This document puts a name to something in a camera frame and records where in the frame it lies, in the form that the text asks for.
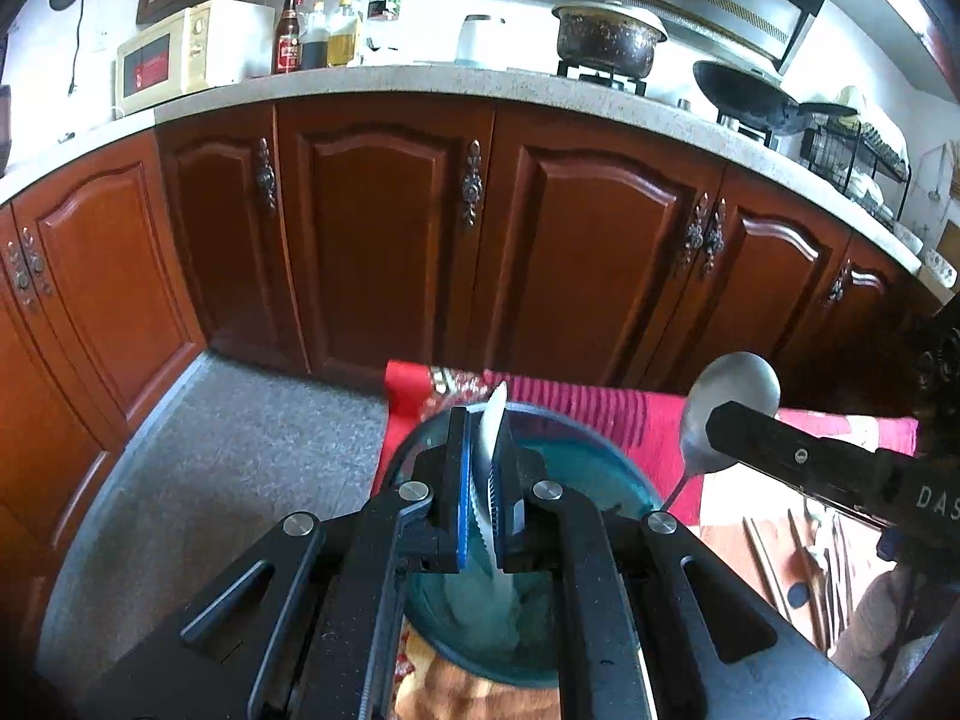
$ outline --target screw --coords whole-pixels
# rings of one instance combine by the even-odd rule
[[[541,501],[555,501],[563,495],[563,485],[549,479],[541,479],[534,485],[534,495]]]
[[[430,494],[430,488],[422,482],[404,482],[400,485],[400,497],[410,503],[424,500]]]
[[[306,536],[312,530],[313,517],[307,512],[297,512],[283,520],[283,533],[287,536]]]
[[[668,512],[653,512],[647,517],[647,527],[654,533],[669,536],[677,530],[677,519]]]

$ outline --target frying pan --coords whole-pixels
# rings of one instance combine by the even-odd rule
[[[794,135],[810,126],[813,114],[855,116],[856,108],[837,103],[797,103],[788,93],[753,74],[719,62],[693,63],[693,77],[720,113],[747,127]]]

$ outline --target pot lid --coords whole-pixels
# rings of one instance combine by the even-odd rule
[[[621,16],[626,16],[629,19],[637,20],[640,23],[644,23],[647,26],[651,26],[656,31],[661,33],[658,43],[664,42],[666,40],[666,29],[664,29],[664,22],[659,19],[659,16],[656,13],[651,13],[646,8],[642,7],[631,7],[630,5],[623,4],[620,0],[609,0],[606,2],[564,2],[563,4],[557,5],[551,11],[554,16],[560,18],[560,14],[568,13],[569,11],[577,10],[582,13],[617,13]]]

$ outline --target teal bowl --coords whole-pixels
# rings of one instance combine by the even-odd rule
[[[586,425],[522,403],[507,404],[507,413],[514,442],[541,453],[551,479],[584,493],[598,509],[640,519],[661,507],[661,498],[637,467]],[[449,412],[435,415],[397,448],[387,473],[392,485],[410,478],[421,451],[446,442],[449,420]],[[491,561],[479,527],[469,517],[467,565],[459,574],[413,574],[405,613],[437,652],[462,669],[519,688],[555,688],[550,575],[514,575],[511,600],[493,610],[495,625],[490,623],[493,595]]]

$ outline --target dish rack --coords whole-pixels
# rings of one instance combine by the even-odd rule
[[[859,163],[865,167],[864,172],[870,173],[871,178],[877,177],[879,172],[904,185],[904,194],[896,209],[896,221],[899,221],[904,213],[904,202],[910,191],[913,170],[904,165],[904,161],[877,137],[872,127],[864,127],[863,122],[848,125],[840,119],[826,119],[823,124],[803,132],[800,157],[808,162],[810,172],[829,181],[837,191],[861,206],[884,227],[893,230],[894,213],[888,206],[877,206],[869,196],[858,199],[850,192],[853,167]]]

